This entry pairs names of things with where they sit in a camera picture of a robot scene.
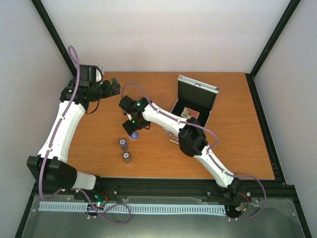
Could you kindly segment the red playing card deck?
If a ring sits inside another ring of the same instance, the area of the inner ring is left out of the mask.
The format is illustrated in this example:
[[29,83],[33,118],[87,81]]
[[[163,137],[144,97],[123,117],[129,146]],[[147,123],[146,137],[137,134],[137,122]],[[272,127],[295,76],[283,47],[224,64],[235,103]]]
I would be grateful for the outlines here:
[[182,113],[181,113],[181,117],[186,118],[186,119],[190,119],[191,117],[193,118],[198,118],[199,117],[200,112],[190,109],[188,107],[184,107]]

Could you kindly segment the purple chip stack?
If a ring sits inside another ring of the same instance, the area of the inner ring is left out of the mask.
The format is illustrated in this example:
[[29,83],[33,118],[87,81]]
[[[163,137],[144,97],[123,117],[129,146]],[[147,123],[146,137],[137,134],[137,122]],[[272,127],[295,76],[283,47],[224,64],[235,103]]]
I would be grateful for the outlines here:
[[122,158],[123,158],[124,163],[126,163],[126,164],[130,164],[132,161],[132,158],[131,158],[131,155],[129,152],[124,152],[122,154]]
[[124,151],[124,152],[128,151],[129,146],[128,146],[127,140],[125,138],[119,139],[119,146],[120,146],[122,151]]

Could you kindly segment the aluminium poker case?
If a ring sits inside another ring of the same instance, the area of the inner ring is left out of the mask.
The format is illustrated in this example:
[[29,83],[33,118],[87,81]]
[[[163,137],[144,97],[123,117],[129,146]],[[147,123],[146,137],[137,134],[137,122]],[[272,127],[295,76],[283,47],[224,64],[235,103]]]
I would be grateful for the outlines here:
[[200,112],[197,118],[200,126],[205,127],[210,118],[219,88],[184,75],[178,76],[176,101],[169,111],[181,117],[184,107]]

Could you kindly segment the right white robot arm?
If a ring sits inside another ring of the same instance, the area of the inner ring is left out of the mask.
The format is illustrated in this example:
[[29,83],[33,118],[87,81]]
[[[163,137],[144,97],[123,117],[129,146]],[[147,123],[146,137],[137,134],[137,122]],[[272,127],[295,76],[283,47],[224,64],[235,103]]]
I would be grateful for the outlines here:
[[178,145],[183,154],[198,160],[213,176],[216,184],[222,189],[226,199],[233,199],[241,188],[241,180],[225,167],[212,151],[205,132],[210,132],[201,126],[194,117],[182,118],[169,113],[156,104],[142,97],[135,101],[128,96],[122,97],[119,107],[128,116],[123,128],[128,135],[142,129],[150,129],[155,123],[166,129],[178,139]]

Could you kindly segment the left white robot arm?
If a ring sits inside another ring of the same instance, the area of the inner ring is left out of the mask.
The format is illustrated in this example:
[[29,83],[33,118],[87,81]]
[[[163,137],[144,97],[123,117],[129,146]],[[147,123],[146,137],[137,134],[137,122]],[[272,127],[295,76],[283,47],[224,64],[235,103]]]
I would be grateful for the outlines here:
[[27,167],[39,186],[40,195],[43,186],[51,184],[58,190],[85,189],[91,199],[99,199],[103,187],[96,183],[97,176],[78,171],[67,163],[69,147],[76,127],[86,113],[90,102],[99,103],[101,99],[120,93],[120,84],[116,78],[93,84],[80,80],[71,80],[62,90],[58,113],[43,147],[36,156],[29,156]]

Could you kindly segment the blue small blind button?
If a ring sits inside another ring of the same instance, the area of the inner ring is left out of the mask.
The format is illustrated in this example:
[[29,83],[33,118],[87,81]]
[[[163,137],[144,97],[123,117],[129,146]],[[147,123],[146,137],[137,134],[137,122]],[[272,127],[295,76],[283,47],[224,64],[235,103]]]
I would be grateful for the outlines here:
[[132,133],[132,134],[129,136],[129,138],[130,138],[132,141],[137,140],[137,139],[139,138],[138,132]]

